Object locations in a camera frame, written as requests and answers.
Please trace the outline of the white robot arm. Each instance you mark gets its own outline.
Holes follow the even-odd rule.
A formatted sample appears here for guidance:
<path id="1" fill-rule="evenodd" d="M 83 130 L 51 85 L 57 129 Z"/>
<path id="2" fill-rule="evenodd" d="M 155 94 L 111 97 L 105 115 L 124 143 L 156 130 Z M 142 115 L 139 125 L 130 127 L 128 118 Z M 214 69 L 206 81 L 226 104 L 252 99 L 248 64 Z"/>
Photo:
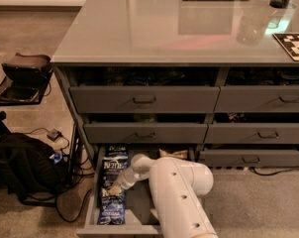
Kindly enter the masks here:
<path id="1" fill-rule="evenodd" d="M 200 197 L 208 194 L 214 184 L 207 166 L 174 157 L 154 160 L 137 154 L 108 191 L 117 195 L 145 179 L 149 180 L 164 238 L 218 238 L 200 202 Z"/>

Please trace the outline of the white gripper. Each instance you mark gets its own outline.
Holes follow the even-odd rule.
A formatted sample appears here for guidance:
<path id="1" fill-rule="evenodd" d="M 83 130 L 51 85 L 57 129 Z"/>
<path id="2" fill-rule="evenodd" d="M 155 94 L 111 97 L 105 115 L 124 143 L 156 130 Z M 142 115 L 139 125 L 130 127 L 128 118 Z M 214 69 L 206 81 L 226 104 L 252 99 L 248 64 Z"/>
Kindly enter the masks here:
<path id="1" fill-rule="evenodd" d="M 135 185 L 135 183 L 139 180 L 140 175 L 136 173 L 132 167 L 128 167 L 122 170 L 116 181 L 115 184 L 108 188 L 109 195 L 119 195 L 122 192 L 122 189 L 129 189 Z"/>

